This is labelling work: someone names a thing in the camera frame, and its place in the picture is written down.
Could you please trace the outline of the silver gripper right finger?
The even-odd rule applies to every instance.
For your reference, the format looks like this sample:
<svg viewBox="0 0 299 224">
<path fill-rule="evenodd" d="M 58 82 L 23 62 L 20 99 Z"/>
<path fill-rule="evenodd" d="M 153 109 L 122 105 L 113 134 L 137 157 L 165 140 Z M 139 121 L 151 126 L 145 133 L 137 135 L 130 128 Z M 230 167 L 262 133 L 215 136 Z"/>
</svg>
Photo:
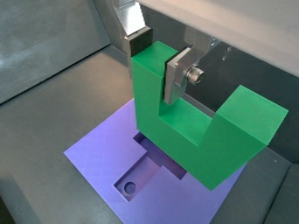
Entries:
<svg viewBox="0 0 299 224">
<path fill-rule="evenodd" d="M 219 41 L 211 35 L 190 26 L 185 31 L 185 42 L 189 44 L 165 63 L 163 100 L 174 105 L 185 94 L 187 84 L 198 85 L 205 74 L 199 61 Z"/>
</svg>

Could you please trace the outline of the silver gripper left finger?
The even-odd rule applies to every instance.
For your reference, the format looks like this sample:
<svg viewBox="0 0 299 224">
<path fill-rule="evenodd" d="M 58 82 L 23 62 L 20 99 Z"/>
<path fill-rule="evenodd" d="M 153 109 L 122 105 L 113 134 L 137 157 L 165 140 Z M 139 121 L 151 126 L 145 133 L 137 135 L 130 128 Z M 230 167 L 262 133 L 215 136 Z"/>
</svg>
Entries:
<svg viewBox="0 0 299 224">
<path fill-rule="evenodd" d="M 127 64 L 131 64 L 131 58 L 154 43 L 154 30 L 146 25 L 141 3 L 137 0 L 114 0 L 113 6 L 122 31 Z"/>
</svg>

